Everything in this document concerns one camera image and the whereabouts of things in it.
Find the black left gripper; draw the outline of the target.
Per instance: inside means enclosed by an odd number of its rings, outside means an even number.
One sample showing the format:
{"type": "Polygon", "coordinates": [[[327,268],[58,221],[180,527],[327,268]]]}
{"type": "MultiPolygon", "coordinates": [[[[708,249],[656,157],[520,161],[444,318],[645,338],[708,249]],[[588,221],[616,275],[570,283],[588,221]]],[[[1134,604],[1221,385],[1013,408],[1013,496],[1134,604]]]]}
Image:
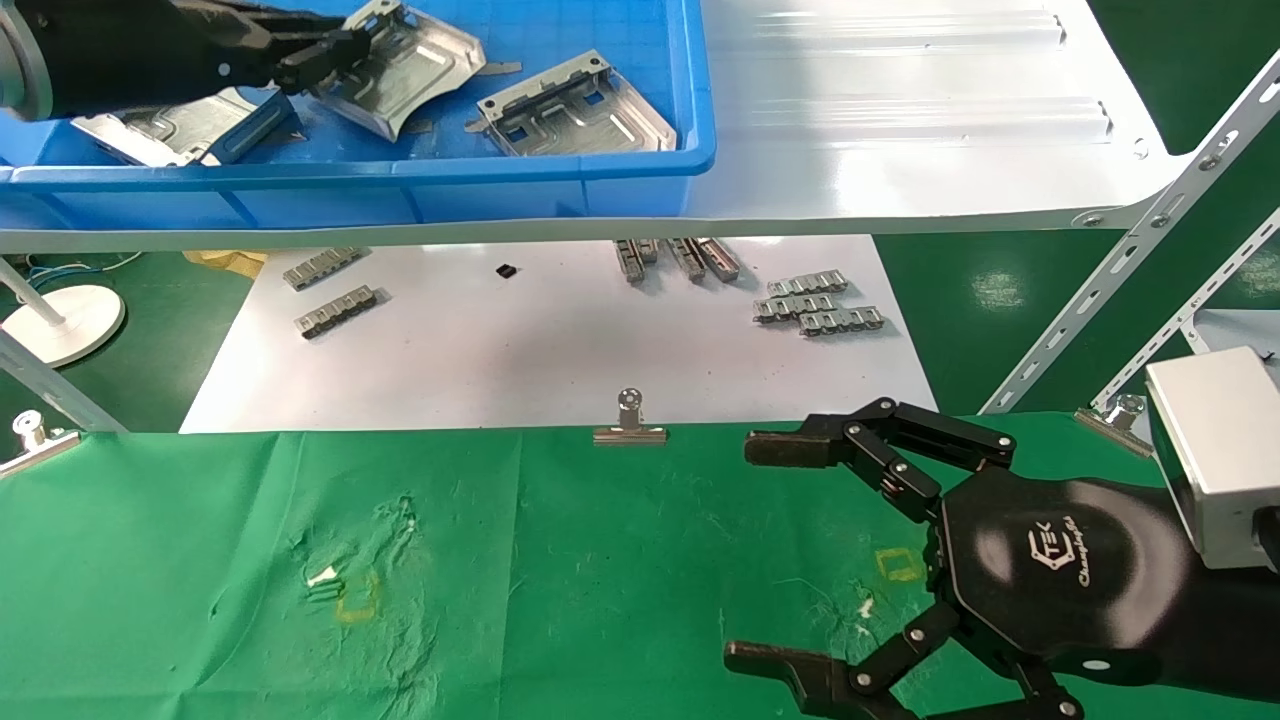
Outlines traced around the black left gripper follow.
{"type": "Polygon", "coordinates": [[[371,45],[344,17],[260,3],[47,1],[45,115],[184,104],[270,82],[301,94],[371,45]]]}

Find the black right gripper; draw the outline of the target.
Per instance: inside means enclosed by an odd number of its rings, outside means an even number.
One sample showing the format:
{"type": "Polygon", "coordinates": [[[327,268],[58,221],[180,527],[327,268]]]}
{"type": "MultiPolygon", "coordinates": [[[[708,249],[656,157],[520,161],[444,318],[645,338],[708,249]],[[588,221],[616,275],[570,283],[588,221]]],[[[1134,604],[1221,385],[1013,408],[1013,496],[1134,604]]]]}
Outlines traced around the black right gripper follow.
{"type": "Polygon", "coordinates": [[[845,415],[812,414],[796,430],[750,432],[751,465],[845,466],[911,521],[938,520],[931,548],[940,593],[959,612],[932,605],[859,664],[732,641],[726,669],[785,683],[806,716],[914,719],[893,687],[960,629],[972,653],[1001,675],[1012,671],[1021,698],[945,719],[1085,717],[1051,671],[1277,696],[1275,573],[1207,568],[1165,489],[1019,477],[1002,469],[1015,448],[1010,436],[888,397],[845,415]],[[943,493],[909,454],[979,473],[943,493]]]}

